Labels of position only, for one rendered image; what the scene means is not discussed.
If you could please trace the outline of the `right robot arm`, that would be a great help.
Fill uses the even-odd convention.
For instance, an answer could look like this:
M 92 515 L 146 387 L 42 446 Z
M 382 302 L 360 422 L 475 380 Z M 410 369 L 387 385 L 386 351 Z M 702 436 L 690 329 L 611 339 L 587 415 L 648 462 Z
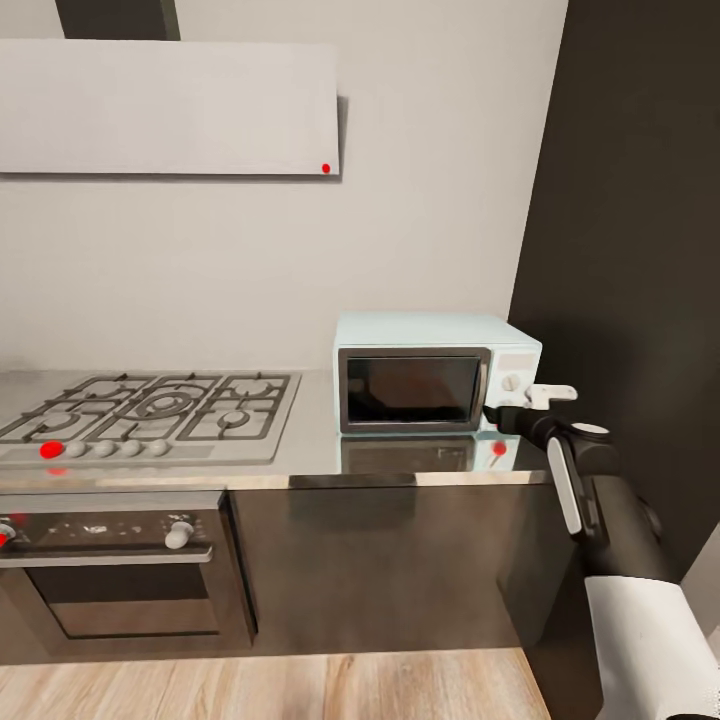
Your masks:
M 531 384 L 522 407 L 483 405 L 499 433 L 546 452 L 591 612 L 605 720 L 720 720 L 720 664 L 661 551 L 651 504 L 621 477 L 611 432 L 562 419 L 568 385 Z

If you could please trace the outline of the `microwave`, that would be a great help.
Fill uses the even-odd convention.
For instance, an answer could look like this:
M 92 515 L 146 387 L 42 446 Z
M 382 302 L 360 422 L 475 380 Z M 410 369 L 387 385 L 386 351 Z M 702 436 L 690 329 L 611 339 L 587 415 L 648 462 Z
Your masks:
M 497 432 L 542 344 L 487 312 L 345 312 L 333 343 L 336 432 Z

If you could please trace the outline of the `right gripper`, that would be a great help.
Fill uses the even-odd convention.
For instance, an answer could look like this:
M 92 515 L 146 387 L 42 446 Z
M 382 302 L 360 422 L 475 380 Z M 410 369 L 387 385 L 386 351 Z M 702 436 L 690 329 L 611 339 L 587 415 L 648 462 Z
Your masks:
M 481 411 L 485 414 L 487 421 L 496 426 L 499 433 L 505 433 L 507 435 L 521 435 L 538 447 L 540 446 L 534 442 L 532 438 L 532 430 L 534 426 L 542 420 L 542 418 L 561 418 L 561 411 L 559 409 L 525 409 L 522 407 L 505 407 L 500 406 L 495 409 L 488 405 L 483 405 Z

